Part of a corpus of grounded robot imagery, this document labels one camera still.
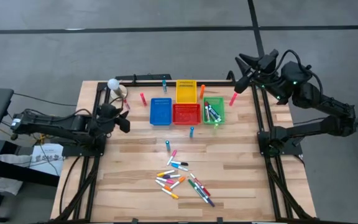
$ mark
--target gray floor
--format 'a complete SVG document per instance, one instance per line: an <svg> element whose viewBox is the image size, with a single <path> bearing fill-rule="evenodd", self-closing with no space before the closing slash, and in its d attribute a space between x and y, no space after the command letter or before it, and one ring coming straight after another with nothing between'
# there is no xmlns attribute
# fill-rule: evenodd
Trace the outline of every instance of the gray floor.
<svg viewBox="0 0 358 224"><path fill-rule="evenodd" d="M255 9L260 26L358 25L358 1L257 0ZM240 0L0 0L0 29L251 24L247 1ZM263 31L261 35L266 52L297 51L320 76L324 94L354 104L358 114L358 30ZM252 31L4 34L0 35L0 87L75 103L83 80L133 73L221 79L228 70L238 77L234 57L240 52L257 55ZM294 122L322 116L315 110L290 107ZM14 96L9 111L24 108L61 115L73 111ZM0 139L6 138L0 133ZM348 138L306 138L302 147L318 216L358 223L358 132ZM46 220L54 193L54 188L27 184L17 197L4 201L1 215L10 215L11 223Z"/></svg>

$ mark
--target wooden table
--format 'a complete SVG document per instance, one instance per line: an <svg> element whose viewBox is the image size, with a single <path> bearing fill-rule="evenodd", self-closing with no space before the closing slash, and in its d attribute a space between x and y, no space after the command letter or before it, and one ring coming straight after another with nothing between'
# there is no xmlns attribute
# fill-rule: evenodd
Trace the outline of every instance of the wooden table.
<svg viewBox="0 0 358 224"><path fill-rule="evenodd" d="M97 83L83 82L77 109L92 110ZM250 88L237 97L233 106L229 106L232 86L207 86L205 96L224 97L226 123L217 130L212 125L199 124L195 126L193 139L189 138L189 126L153 126L149 123L150 99L171 97L174 103L175 87L168 87L166 95L162 87L127 89L131 131L125 134L116 127L108 139L99 165L92 222L129 222L132 218L138 218L140 222L206 222L216 221L216 217L223 217L225 221L274 221L265 162L259 154L256 138L259 129ZM143 106L140 92L144 92L148 106ZM259 99L265 114L262 97ZM269 97L269 102L274 124L292 126L288 105L277 106L273 97ZM179 173L186 178L190 177L190 172L194 173L211 193L216 207L204 203L187 180L173 189L179 196L178 200L162 192L161 186L155 183L157 173L172 169L166 166L170 156L165 147L166 140L171 142L172 150L178 151L175 160L189 163L190 171L180 170ZM58 215L63 183L74 160L74 157L68 158L63 164L51 218ZM282 161L289 191L306 212L315 216L302 163L293 156L282 156ZM82 158L68 180L63 207L77 191L81 166ZM278 189L277 192L284 217L282 195ZM80 218L85 215L87 197L86 192Z"/></svg>

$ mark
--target white marker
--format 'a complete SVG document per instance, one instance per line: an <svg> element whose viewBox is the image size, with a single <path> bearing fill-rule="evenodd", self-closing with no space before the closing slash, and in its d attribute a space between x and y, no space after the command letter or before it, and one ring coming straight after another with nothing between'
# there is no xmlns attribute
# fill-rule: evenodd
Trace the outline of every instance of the white marker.
<svg viewBox="0 0 358 224"><path fill-rule="evenodd" d="M174 150L172 153L172 156L169 158L168 162L167 162L167 166L169 166L169 164L171 163L172 159L175 157L175 155L177 154L177 151Z"/></svg>

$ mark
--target green marker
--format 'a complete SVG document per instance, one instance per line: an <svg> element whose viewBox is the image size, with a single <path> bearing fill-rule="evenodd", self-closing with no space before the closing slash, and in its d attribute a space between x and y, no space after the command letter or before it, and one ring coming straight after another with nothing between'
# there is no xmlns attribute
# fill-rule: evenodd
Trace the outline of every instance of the green marker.
<svg viewBox="0 0 358 224"><path fill-rule="evenodd" d="M191 181L190 179L187 179L187 181L190 183L190 185L196 190L196 192L198 193L198 195L205 201L205 203L208 203L208 201L204 198L204 196L198 192L197 190L197 186L193 183L193 181Z"/></svg>

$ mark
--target white ball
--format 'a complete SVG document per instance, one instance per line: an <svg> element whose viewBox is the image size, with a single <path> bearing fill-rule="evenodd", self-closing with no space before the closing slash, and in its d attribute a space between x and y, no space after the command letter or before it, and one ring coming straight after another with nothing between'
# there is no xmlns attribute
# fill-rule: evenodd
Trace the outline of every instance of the white ball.
<svg viewBox="0 0 358 224"><path fill-rule="evenodd" d="M115 78L112 78L107 82L107 86L110 90L117 90L119 88L119 81Z"/></svg>

